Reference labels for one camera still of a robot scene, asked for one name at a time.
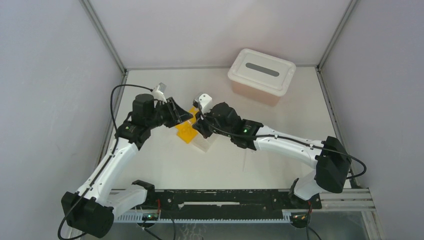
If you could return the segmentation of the yellow test tube rack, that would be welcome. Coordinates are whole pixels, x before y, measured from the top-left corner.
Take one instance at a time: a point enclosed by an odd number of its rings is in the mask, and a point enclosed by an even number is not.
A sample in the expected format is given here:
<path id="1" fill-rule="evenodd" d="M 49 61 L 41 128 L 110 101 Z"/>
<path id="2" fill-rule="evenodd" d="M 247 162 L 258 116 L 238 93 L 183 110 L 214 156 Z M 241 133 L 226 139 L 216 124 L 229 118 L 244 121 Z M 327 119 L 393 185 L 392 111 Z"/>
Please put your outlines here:
<path id="1" fill-rule="evenodd" d="M 176 135 L 186 144 L 189 144 L 198 135 L 198 132 L 193 128 L 193 124 L 196 122 L 196 113 L 199 110 L 192 106 L 188 112 L 192 114 L 192 118 L 175 126 L 177 129 Z"/>

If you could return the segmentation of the pink plastic bin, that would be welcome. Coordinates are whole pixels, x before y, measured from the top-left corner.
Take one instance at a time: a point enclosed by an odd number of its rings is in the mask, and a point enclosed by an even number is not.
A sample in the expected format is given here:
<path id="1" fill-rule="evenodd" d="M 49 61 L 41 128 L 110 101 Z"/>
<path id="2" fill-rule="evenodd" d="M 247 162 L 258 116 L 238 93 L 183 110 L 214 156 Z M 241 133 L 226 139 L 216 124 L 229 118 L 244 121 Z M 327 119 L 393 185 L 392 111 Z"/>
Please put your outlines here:
<path id="1" fill-rule="evenodd" d="M 231 82 L 231 87 L 232 91 L 238 95 L 272 107 L 277 105 L 282 98 L 235 81 Z"/>

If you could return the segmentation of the white plastic bin lid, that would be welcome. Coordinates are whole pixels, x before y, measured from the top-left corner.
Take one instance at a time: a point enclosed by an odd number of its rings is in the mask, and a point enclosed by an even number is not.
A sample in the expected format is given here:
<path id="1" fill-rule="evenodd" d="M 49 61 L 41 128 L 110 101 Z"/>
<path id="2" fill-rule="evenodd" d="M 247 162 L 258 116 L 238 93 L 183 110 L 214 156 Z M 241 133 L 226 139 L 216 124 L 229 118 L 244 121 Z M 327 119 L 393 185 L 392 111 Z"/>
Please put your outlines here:
<path id="1" fill-rule="evenodd" d="M 282 97 L 289 88 L 296 68 L 291 61 L 244 48 L 227 76 L 235 83 Z"/>

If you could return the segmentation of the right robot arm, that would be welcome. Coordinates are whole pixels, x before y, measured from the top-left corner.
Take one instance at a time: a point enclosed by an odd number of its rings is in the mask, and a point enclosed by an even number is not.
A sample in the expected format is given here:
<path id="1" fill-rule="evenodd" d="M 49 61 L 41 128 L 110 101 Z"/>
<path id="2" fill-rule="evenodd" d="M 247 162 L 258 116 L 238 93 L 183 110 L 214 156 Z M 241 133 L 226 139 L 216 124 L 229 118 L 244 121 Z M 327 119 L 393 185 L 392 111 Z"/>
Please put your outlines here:
<path id="1" fill-rule="evenodd" d="M 322 192 L 342 193 L 352 163 L 340 141 L 332 136 L 326 140 L 310 140 L 276 131 L 261 122 L 242 119 L 234 108 L 221 102 L 211 109 L 194 101 L 198 109 L 193 128 L 203 138 L 213 134 L 228 137 L 239 148 L 268 151 L 297 160 L 313 170 L 297 178 L 289 194 L 289 203 L 302 208 Z"/>

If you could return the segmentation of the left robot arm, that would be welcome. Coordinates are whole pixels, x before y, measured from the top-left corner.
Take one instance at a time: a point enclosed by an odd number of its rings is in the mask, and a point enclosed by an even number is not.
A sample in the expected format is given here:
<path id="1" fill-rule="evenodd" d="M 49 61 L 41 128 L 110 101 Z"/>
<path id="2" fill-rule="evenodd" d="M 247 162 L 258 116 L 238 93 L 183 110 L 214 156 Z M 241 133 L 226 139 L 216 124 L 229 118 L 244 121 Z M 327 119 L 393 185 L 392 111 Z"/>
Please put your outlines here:
<path id="1" fill-rule="evenodd" d="M 132 102 L 132 110 L 117 128 L 112 147 L 100 164 L 76 192 L 67 191 L 63 195 L 61 205 L 64 217 L 59 224 L 57 237 L 63 239 L 62 228 L 68 225 L 81 231 L 83 236 L 88 234 L 102 238 L 109 232 L 114 220 L 132 207 L 153 207 L 157 196 L 147 189 L 147 182 L 136 180 L 114 196 L 110 196 L 110 192 L 153 129 L 160 126 L 172 128 L 192 117 L 172 97 L 160 100 L 149 93 L 137 95 Z"/>

